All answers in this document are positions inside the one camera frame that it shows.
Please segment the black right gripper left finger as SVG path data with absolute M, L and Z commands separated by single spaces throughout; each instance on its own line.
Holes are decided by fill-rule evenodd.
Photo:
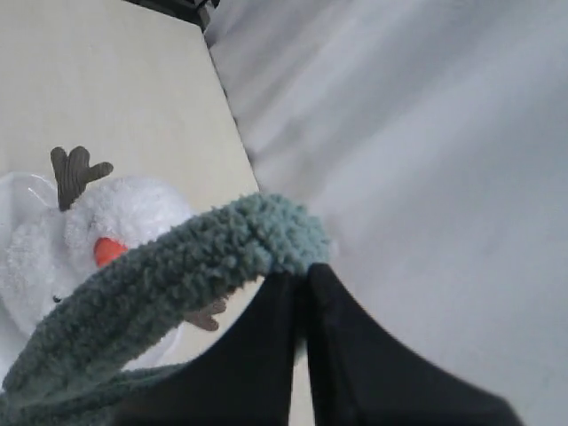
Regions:
M 207 351 L 149 390 L 124 400 L 115 425 L 288 424 L 296 343 L 289 274 L 267 277 Z

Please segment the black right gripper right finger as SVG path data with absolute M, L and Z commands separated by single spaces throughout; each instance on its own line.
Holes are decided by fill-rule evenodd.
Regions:
M 318 425 L 518 425 L 497 395 L 399 342 L 334 271 L 315 264 L 305 288 L 310 382 Z

